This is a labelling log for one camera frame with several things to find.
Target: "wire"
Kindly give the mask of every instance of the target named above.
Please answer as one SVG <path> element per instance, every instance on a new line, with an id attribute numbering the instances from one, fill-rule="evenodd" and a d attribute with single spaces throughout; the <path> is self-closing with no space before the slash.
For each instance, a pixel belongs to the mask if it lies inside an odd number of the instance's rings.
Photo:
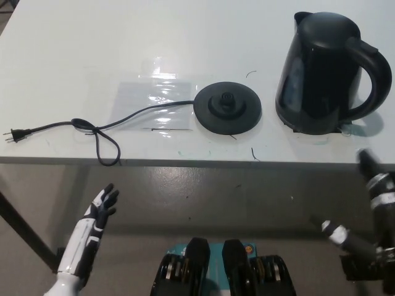
<path id="1" fill-rule="evenodd" d="M 95 137 L 96 155 L 98 156 L 99 163 L 101 165 L 104 165 L 105 167 L 111 167 L 111 166 L 115 165 L 117 162 L 119 162 L 119 160 L 121 158 L 121 148 L 119 147 L 118 143 L 114 139 L 112 139 L 110 136 L 103 133 L 102 130 L 107 130 L 109 128 L 113 128 L 117 125 L 120 125 L 120 124 L 124 123 L 125 121 L 131 119 L 132 117 L 136 116 L 137 114 L 140 114 L 141 112 L 147 111 L 149 109 L 172 107 L 172 106 L 178 106 L 178 105 L 191 105 L 191 104 L 193 104 L 193 101 L 180 101 L 180 102 L 165 103 L 165 104 L 161 104 L 161 105 L 152 105 L 152 106 L 143 108 L 141 110 L 138 110 L 135 113 L 133 113 L 129 116 L 126 116 L 125 118 L 123 118 L 121 120 L 118 120 L 118 121 L 115 121 L 113 123 L 109 123 L 108 125 L 103 125 L 103 126 L 94 126 L 92 123 L 90 123 L 87 120 L 84 120 L 81 118 L 73 118 L 73 119 L 71 119 L 71 121 L 55 122 L 55 123 L 51 123 L 50 125 L 40 126 L 38 128 L 12 129 L 10 133 L 6 133 L 6 134 L 12 135 L 12 137 L 9 139 L 6 139 L 6 141 L 19 142 L 19 141 L 25 139 L 28 135 L 33 134 L 33 133 L 48 130 L 49 128 L 55 128 L 58 126 L 72 125 L 78 131 L 90 131 L 90 133 L 85 133 L 85 134 L 89 135 L 89 136 L 93 135 Z M 104 162 L 100 156 L 99 136 L 102 136 L 104 139 L 110 141 L 117 148 L 116 158 L 114 158 L 114 160 L 109 163 Z"/>

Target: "electric kettle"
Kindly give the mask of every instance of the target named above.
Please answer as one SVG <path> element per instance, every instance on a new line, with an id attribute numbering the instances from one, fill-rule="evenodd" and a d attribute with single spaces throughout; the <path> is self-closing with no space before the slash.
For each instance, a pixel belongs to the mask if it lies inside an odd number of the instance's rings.
<path id="1" fill-rule="evenodd" d="M 391 68 L 377 48 L 361 40 L 358 26 L 329 12 L 298 12 L 294 18 L 296 34 L 276 95 L 280 119 L 300 133 L 327 134 L 376 110 L 391 89 Z M 362 68 L 372 91 L 352 108 Z"/>

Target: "kettle spout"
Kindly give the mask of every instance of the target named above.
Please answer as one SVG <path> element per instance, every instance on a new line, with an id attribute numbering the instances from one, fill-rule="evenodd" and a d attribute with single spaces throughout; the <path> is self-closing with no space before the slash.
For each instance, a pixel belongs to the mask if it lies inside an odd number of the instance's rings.
<path id="1" fill-rule="evenodd" d="M 296 26 L 299 26 L 299 24 L 304 20 L 304 18 L 309 16 L 310 14 L 312 14 L 312 13 L 305 12 L 305 11 L 296 12 L 294 15 Z"/>

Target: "gray floor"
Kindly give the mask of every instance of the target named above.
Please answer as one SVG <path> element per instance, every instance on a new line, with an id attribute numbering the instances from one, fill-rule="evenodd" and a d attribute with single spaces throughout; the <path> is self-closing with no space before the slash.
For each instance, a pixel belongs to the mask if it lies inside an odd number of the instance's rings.
<path id="1" fill-rule="evenodd" d="M 8 20 L 0 15 L 0 30 Z M 121 191 L 84 295 L 149 295 L 164 252 L 203 236 L 238 237 L 285 259 L 298 295 L 381 295 L 380 283 L 347 282 L 310 213 L 369 233 L 372 217 L 353 168 L 265 170 L 0 165 L 0 191 L 51 248 L 63 246 L 107 183 Z M 43 295 L 55 276 L 0 219 L 1 295 Z"/>

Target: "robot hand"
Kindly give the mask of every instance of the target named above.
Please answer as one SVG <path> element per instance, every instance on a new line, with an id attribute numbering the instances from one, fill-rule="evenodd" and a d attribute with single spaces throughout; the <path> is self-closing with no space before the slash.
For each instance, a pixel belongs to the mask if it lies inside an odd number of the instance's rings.
<path id="1" fill-rule="evenodd" d="M 75 296 L 84 288 L 92 270 L 108 217 L 115 213 L 119 191 L 109 184 L 92 201 L 78 221 L 57 270 L 57 281 L 45 296 Z"/>
<path id="2" fill-rule="evenodd" d="M 382 279 L 383 292 L 395 294 L 395 185 L 391 175 L 366 151 L 358 154 L 359 171 L 365 179 L 373 212 L 376 244 L 365 241 L 344 226 L 316 216 L 316 224 L 338 247 L 353 256 L 342 257 L 343 270 L 351 281 Z"/>

